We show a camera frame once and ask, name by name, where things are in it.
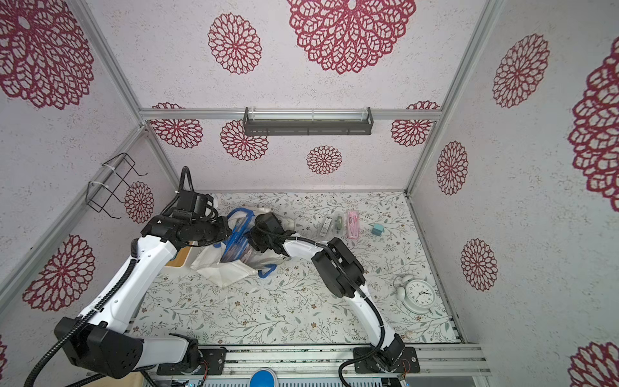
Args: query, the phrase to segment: black cable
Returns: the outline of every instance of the black cable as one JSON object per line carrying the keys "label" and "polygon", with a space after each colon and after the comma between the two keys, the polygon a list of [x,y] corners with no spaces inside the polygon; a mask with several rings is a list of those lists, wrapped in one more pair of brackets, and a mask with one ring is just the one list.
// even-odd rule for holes
{"label": "black cable", "polygon": [[[155,365],[148,365],[148,366],[146,366],[146,367],[136,368],[135,370],[133,370],[133,371],[131,371],[131,372],[141,372],[141,371],[147,371],[147,370],[151,370],[151,369],[153,369],[153,368],[155,368],[155,367],[156,367]],[[96,373],[96,374],[94,374],[94,375],[92,375],[92,376],[89,376],[89,377],[87,377],[87,378],[84,378],[84,379],[82,379],[82,380],[78,380],[78,381],[77,381],[77,382],[75,382],[75,383],[71,383],[71,384],[69,384],[68,386],[65,386],[65,387],[81,387],[81,386],[85,386],[85,385],[87,385],[88,383],[91,383],[91,382],[93,382],[93,381],[95,381],[95,380],[99,380],[99,379],[104,378],[104,377],[105,377],[105,375],[104,375],[104,374],[102,374],[102,373]]]}
{"label": "black cable", "polygon": [[142,373],[142,376],[144,377],[144,379],[146,379],[148,384],[150,384],[152,387],[158,387],[155,381],[150,377],[150,375],[146,371],[140,371],[140,372]]}
{"label": "black cable", "polygon": [[378,319],[378,325],[381,327],[381,337],[378,340],[378,345],[376,347],[373,347],[371,351],[369,351],[367,354],[359,356],[359,357],[355,357],[354,359],[350,359],[350,360],[346,360],[344,363],[340,364],[340,367],[337,369],[337,374],[340,377],[340,380],[342,381],[342,384],[346,387],[351,387],[350,384],[348,384],[345,380],[344,380],[344,376],[342,375],[342,371],[344,370],[345,367],[357,363],[357,362],[361,362],[362,360],[366,360],[371,358],[372,356],[374,356],[379,350],[380,348],[383,346],[384,340],[385,340],[385,327],[384,327],[384,323],[383,323],[383,319],[381,317],[381,314],[379,313],[378,309],[376,309],[376,307],[374,306],[374,303],[372,301],[370,301],[369,297],[365,298],[365,302],[368,303],[368,305],[370,306],[370,308],[372,309],[372,311],[374,312],[374,314],[376,315],[377,319]]}
{"label": "black cable", "polygon": [[359,287],[359,285],[357,285],[353,280],[351,280],[351,278],[348,276],[348,273],[346,273],[346,270],[344,270],[344,267],[342,266],[342,264],[340,263],[340,260],[337,258],[337,256],[335,255],[335,253],[333,252],[333,250],[331,249],[331,247],[329,247],[329,245],[326,245],[324,243],[320,243],[320,242],[316,242],[313,241],[309,238],[304,238],[304,237],[292,237],[292,236],[287,236],[287,235],[281,235],[278,233],[274,233],[274,232],[270,232],[267,230],[264,230],[260,227],[258,227],[257,225],[255,226],[260,232],[263,232],[267,235],[271,235],[273,237],[277,237],[277,238],[282,238],[282,239],[286,239],[286,240],[300,240],[303,242],[307,242],[307,243],[311,243],[314,246],[320,247],[322,249],[324,249],[324,251],[326,251],[326,253],[329,255],[329,257],[331,258],[331,261],[335,264],[337,270],[340,272],[340,274],[342,275],[342,277],[344,277],[344,279],[346,280],[346,282],[348,282],[350,284],[350,286],[352,286],[357,292],[359,292],[360,296],[362,299],[365,300],[365,302],[370,306],[370,308],[372,309],[372,311],[374,312],[374,314],[376,315],[376,318],[378,319],[378,326],[381,329],[381,336],[378,340],[378,345],[374,348],[372,348],[371,351],[369,351],[367,354],[359,356],[359,357],[355,357],[354,359],[350,359],[345,361],[344,363],[342,363],[340,365],[340,367],[337,369],[337,374],[340,377],[340,380],[342,381],[342,384],[345,387],[351,387],[350,384],[348,384],[348,382],[346,382],[346,380],[344,379],[344,376],[342,374],[343,370],[345,367],[357,363],[357,362],[361,362],[362,360],[366,360],[369,359],[370,357],[374,356],[379,350],[380,348],[383,346],[384,340],[385,340],[385,327],[384,327],[384,321],[383,318],[381,317],[380,312],[378,311],[378,309],[376,309],[376,306],[374,305],[374,303],[370,300],[370,297],[368,297]]}
{"label": "black cable", "polygon": [[106,295],[101,298],[101,300],[95,305],[94,308],[91,309],[84,317],[82,317],[74,326],[71,328],[67,334],[65,334],[56,344],[50,348],[45,355],[38,361],[38,363],[32,368],[30,374],[26,378],[24,382],[24,387],[33,387],[35,384],[35,380],[43,370],[43,367],[51,360],[52,357],[65,345],[65,343],[70,340],[77,332],[79,332],[88,321],[97,314],[98,311],[110,300],[110,298],[120,289],[124,283],[127,281],[129,276],[131,275],[133,269],[135,268],[137,263],[137,239],[131,241],[131,260],[129,261],[129,265],[127,269],[124,271],[122,277],[118,280],[118,282],[107,292]]}
{"label": "black cable", "polygon": [[77,381],[77,382],[75,382],[75,383],[71,383],[71,384],[69,384],[69,385],[68,385],[68,386],[66,386],[66,387],[82,387],[82,386],[87,385],[88,383],[91,383],[91,382],[93,382],[93,381],[95,381],[95,380],[99,380],[99,379],[104,378],[104,377],[105,377],[105,375],[104,375],[104,374],[102,374],[102,373],[97,373],[97,374],[95,374],[95,375],[92,375],[92,376],[89,376],[89,377],[84,378],[84,379],[82,379],[82,380],[79,380],[79,381]]}

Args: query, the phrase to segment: wire rack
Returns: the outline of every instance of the wire rack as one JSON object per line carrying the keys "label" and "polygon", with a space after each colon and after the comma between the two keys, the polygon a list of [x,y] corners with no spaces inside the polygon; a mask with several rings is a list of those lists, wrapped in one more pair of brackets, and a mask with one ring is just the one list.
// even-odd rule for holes
{"label": "wire rack", "polygon": [[[121,175],[120,173],[118,173],[118,168],[122,166],[123,162],[129,165],[129,169],[127,170],[127,172]],[[137,176],[146,176],[148,175],[148,172],[139,173],[135,169],[136,162],[126,152],[115,155],[114,157],[107,160],[102,165],[104,167],[110,168],[113,173],[110,173],[104,181],[89,181],[88,182],[88,186],[86,187],[86,198],[85,198],[86,205],[88,205],[90,208],[92,208],[93,210],[97,212],[101,212],[101,211],[105,212],[111,218],[120,219],[121,218],[120,216],[117,217],[117,216],[110,214],[108,210],[105,209],[105,206],[108,204],[111,198],[115,198],[118,202],[124,203],[124,200],[121,200],[116,195],[116,191],[122,184],[125,184],[127,188],[129,188],[129,183],[127,183],[125,179],[131,173],[131,171],[135,172]],[[110,189],[110,186],[106,184],[106,182],[110,179],[112,175],[118,176],[120,178],[120,181],[113,189]],[[110,193],[109,196],[107,196],[107,198],[103,202],[103,204],[100,204],[100,202],[95,200],[95,196],[97,195],[97,193],[99,192],[101,188],[105,189],[106,191]]]}

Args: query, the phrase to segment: blue button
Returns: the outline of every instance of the blue button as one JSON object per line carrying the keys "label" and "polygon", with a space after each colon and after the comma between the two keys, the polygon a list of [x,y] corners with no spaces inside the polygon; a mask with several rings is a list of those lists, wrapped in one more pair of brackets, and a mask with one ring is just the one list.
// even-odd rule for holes
{"label": "blue button", "polygon": [[249,387],[275,387],[275,377],[271,370],[258,370],[249,380]]}

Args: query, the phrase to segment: clock face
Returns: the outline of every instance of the clock face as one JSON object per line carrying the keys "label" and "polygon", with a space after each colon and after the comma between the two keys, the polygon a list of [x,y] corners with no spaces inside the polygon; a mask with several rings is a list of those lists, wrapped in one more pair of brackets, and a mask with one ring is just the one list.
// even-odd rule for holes
{"label": "clock face", "polygon": [[425,282],[410,281],[406,285],[406,296],[411,301],[422,307],[428,307],[434,303],[434,290]]}

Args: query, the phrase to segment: blue handle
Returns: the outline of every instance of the blue handle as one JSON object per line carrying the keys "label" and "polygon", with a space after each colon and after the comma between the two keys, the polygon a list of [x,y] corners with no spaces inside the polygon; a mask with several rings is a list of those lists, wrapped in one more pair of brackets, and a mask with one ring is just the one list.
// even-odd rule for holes
{"label": "blue handle", "polygon": [[268,277],[268,276],[269,276],[269,274],[271,274],[272,272],[274,272],[274,271],[275,271],[275,268],[277,267],[277,265],[276,265],[276,264],[274,264],[274,263],[267,263],[265,266],[269,268],[269,271],[267,271],[266,273],[263,273],[263,272],[262,272],[262,269],[258,270],[258,277],[260,277],[260,278],[266,278],[266,277]]}

